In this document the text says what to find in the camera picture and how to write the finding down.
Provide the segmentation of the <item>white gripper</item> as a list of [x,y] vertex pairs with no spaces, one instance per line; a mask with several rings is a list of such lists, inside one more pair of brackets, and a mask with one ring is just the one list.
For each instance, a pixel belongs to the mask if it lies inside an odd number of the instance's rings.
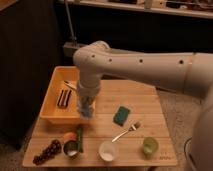
[[[82,98],[95,98],[100,91],[100,86],[95,87],[87,87],[83,85],[80,81],[77,82],[77,94],[80,97],[77,101],[78,111],[81,114],[84,114],[84,107],[83,102],[84,100]],[[95,113],[96,109],[96,100],[93,99],[93,102],[90,105],[90,115],[93,115]]]

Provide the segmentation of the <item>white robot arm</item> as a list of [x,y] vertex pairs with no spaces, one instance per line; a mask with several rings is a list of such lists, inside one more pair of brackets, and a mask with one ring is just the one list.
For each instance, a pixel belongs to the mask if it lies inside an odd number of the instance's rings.
[[76,50],[78,110],[89,118],[104,75],[138,81],[203,100],[187,152],[193,171],[213,171],[213,54],[113,53],[104,41]]

